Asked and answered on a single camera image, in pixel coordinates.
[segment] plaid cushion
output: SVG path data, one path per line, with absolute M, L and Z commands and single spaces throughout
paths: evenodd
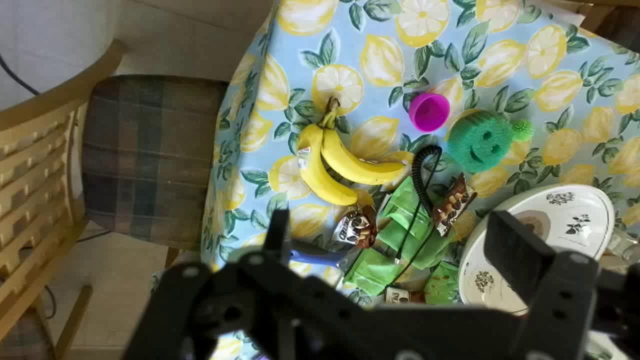
M 85 128 L 83 183 L 101 226 L 196 250 L 227 84 L 116 76 L 96 86 Z
M 55 344 L 39 310 L 30 308 L 0 342 L 2 360 L 47 360 L 55 359 Z

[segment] lemon print tablecloth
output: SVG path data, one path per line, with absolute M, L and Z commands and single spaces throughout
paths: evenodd
M 438 134 L 417 133 L 412 96 L 437 91 L 453 104 Z M 500 167 L 469 174 L 478 191 L 458 223 L 464 239 L 486 211 L 540 185 L 594 185 L 617 204 L 619 226 L 640 226 L 640 56 L 555 20 L 529 0 L 281 0 L 238 66 L 223 112 L 202 259 L 225 266 L 258 246 L 274 208 L 292 233 L 322 246 L 340 208 L 303 183 L 300 131 L 338 96 L 338 128 L 363 159 L 446 150 L 451 127 L 475 111 L 531 120 Z M 444 156 L 441 178 L 457 174 Z M 298 273 L 336 271 L 295 264 Z

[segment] bunch of bananas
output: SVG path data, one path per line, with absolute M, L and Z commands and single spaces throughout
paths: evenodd
M 324 162 L 342 178 L 367 186 L 397 183 L 405 176 L 407 167 L 402 162 L 364 162 L 357 159 L 344 146 L 334 127 L 336 111 L 336 101 L 330 101 L 324 120 L 321 125 L 308 125 L 300 133 L 300 176 L 322 200 L 336 207 L 351 207 L 357 204 L 358 193 L 334 180 L 326 172 Z

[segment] plate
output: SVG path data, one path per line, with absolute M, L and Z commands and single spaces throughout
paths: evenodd
M 523 193 L 497 211 L 509 211 L 555 250 L 574 250 L 601 259 L 615 233 L 615 207 L 593 186 L 546 186 Z M 481 304 L 523 315 L 526 304 L 485 259 L 486 218 L 469 239 L 458 277 L 464 304 Z

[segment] table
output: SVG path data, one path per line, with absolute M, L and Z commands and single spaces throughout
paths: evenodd
M 422 91 L 453 104 L 426 137 L 407 106 Z M 261 246 L 274 208 L 292 235 L 324 245 L 340 208 L 317 199 L 295 159 L 300 128 L 338 96 L 338 128 L 363 159 L 441 143 L 473 111 L 531 120 L 492 171 L 469 174 L 478 200 L 458 220 L 464 239 L 490 208 L 542 185 L 594 185 L 619 226 L 640 231 L 640 56 L 555 20 L 529 0 L 281 0 L 243 59 L 217 118 L 217 150 L 202 229 L 212 269 Z M 444 156 L 441 178 L 458 172 Z M 329 282 L 338 271 L 292 264 Z

